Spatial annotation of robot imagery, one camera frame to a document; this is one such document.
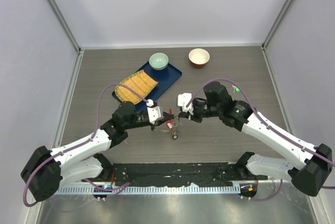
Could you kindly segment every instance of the white wall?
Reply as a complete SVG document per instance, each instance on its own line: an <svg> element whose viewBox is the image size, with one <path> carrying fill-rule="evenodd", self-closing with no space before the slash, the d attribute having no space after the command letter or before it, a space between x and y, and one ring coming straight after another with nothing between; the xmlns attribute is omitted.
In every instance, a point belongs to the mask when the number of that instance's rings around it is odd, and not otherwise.
<svg viewBox="0 0 335 224"><path fill-rule="evenodd" d="M56 0L83 47L262 43L285 0Z"/></svg>
<svg viewBox="0 0 335 224"><path fill-rule="evenodd" d="M335 156L335 2L295 0L268 52L294 132ZM326 185L335 185L335 170ZM326 191L329 202L335 191Z"/></svg>
<svg viewBox="0 0 335 224"><path fill-rule="evenodd" d="M20 173L53 143L76 53L46 0L0 0L1 223L22 224Z"/></svg>

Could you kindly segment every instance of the metal frame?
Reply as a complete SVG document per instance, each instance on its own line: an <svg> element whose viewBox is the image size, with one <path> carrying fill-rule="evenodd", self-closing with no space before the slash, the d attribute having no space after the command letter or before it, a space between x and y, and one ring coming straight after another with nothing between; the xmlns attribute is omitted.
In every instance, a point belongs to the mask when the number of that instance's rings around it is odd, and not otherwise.
<svg viewBox="0 0 335 224"><path fill-rule="evenodd" d="M199 47L244 47L262 46L262 43L205 43L205 44L164 44L164 45L129 45L111 47L81 47L82 50L119 50L119 49L158 49L158 48L199 48Z"/></svg>
<svg viewBox="0 0 335 224"><path fill-rule="evenodd" d="M75 51L78 53L76 61L75 61L75 65L73 68L73 72L72 72L72 76L71 76L71 80L69 83L69 88L68 91L66 93L64 102L63 102L63 106L62 106L62 113L61 113L61 117L60 117L60 121L59 121L59 125L57 128L57 132L55 135L55 141L54 141L54 147L60 145L61 143L61 139L63 136L63 132L65 129L65 124L66 124L66 119L68 117L68 113L69 113L69 109L70 109L70 105L71 105L71 100L72 100L72 96L73 96L73 92L74 92L74 88L75 88L75 83L78 77L78 73L79 73L79 69L80 69L80 65L81 65L81 61L82 61L82 57L83 57L83 51L81 51L81 47L78 45L77 41L75 40L71 29L69 28L69 26L67 25L62 13L60 12L55 0L47 0L50 8L52 9L53 13L55 14L56 18L58 19L61 27L63 28L65 34L67 35L67 37L69 38L71 44L73 45ZM268 57L268 53L266 50L266 47L269 45L270 41L272 40L274 34L276 33L276 31L278 30L281 22L283 21L285 15L287 14L289 8L292 6L294 0L286 0L285 4L283 5L281 11L279 12L272 28L270 29L268 35L266 36L266 39L264 41L263 44L259 44L259 43L251 43L251 44L204 44L204 45L194 45L194 44L185 44L185 45L165 45L165 46L124 46L124 47L111 47L109 49L131 49L131 48L171 48L171 47L217 47L217 46L262 46L262 51L263 51L263 55L264 55L264 59L267 65L267 68L269 70L269 74L276 92L276 96L284 117L284 121L287 127L287 131L292 133L294 132L291 128L290 125L290 120L288 118L288 115L286 113L285 110L285 104L283 103L283 100L281 98L281 92L280 89L277 85L276 79L275 79L275 73L273 71L271 62L269 60ZM86 47L85 49L100 49L97 47ZM325 204L325 196L324 196L324 192L320 192L320 195L318 197L311 197L310 198L313 209L315 211L315 214L317 216L317 220L319 223L332 223L332 216L330 209L328 209L326 207L327 204ZM43 204L39 203L37 206L35 206L34 208L31 208L28 211L28 215L26 218L26 224L35 224L37 221L37 217L39 214L39 211L43 208Z"/></svg>
<svg viewBox="0 0 335 224"><path fill-rule="evenodd" d="M284 3L284 6L282 7L281 11L279 12L277 18L275 19L274 24L272 25L272 28L270 29L269 33L267 34L264 44L262 45L263 48L266 49L266 47L269 45L273 35L276 33L279 25L281 24L282 20L284 19L285 15L287 14L289 8L292 6L292 3L294 0L286 0Z"/></svg>
<svg viewBox="0 0 335 224"><path fill-rule="evenodd" d="M73 93L74 93L75 84L77 82L80 66L81 66L81 63L82 63L82 60L83 60L83 55L84 55L84 51L81 51L76 57L74 67L73 67L73 70L72 70L71 79L70 79L69 86L68 86L68 91L66 92L64 102L63 102L63 105L62 105L62 113L61 113L61 117L60 117L60 120L59 120L59 123L58 123L57 131L56 131L56 134L55 134L55 138L54 138L54 142L53 142L52 147L58 147L58 146L61 145L63 134L64 134L64 129L65 129L65 125L66 125L66 120L68 118L68 114L69 114L69 110L70 110L70 106L71 106L71 101L72 101L72 96L73 96Z"/></svg>
<svg viewBox="0 0 335 224"><path fill-rule="evenodd" d="M77 41L75 40L68 24L66 23L62 13L59 10L59 7L57 5L57 3L55 2L55 0L46 0L50 6L50 8L52 9L54 15L56 16L57 20L59 21L61 27L63 28L65 34L67 35L67 37L69 38L72 46L74 47L75 51L77 53L80 52L80 46L78 45Z"/></svg>

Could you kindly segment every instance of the white cable clip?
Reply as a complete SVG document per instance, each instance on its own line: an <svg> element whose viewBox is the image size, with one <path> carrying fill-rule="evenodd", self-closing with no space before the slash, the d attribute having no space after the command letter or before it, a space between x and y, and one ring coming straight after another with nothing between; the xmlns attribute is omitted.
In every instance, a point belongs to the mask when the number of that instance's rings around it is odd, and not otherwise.
<svg viewBox="0 0 335 224"><path fill-rule="evenodd" d="M147 106L148 107L152 107L153 106L153 100L152 99L148 99Z"/></svg>

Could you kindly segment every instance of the black base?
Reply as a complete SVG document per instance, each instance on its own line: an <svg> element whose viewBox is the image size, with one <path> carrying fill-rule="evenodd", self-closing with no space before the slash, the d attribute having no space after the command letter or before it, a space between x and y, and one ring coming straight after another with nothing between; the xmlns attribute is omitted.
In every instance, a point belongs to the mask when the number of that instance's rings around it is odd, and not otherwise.
<svg viewBox="0 0 335 224"><path fill-rule="evenodd" d="M117 186L130 182L139 187L180 187L191 183L200 187L231 186L231 181L255 180L252 174L241 175L239 168L240 165L228 163L113 164ZM266 179L267 176L258 176L258 180Z"/></svg>

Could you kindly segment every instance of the red object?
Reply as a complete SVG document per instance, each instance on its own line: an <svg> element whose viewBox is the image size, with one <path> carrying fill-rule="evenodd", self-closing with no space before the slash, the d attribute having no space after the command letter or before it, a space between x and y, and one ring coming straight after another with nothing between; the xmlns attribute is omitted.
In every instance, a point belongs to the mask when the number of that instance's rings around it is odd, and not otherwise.
<svg viewBox="0 0 335 224"><path fill-rule="evenodd" d="M113 185L113 183L114 183L114 172L111 174L111 183L110 183L110 185L112 186Z"/></svg>
<svg viewBox="0 0 335 224"><path fill-rule="evenodd" d="M172 126L173 126L173 121L172 120L168 120L167 122L165 122L167 127L171 130Z"/></svg>

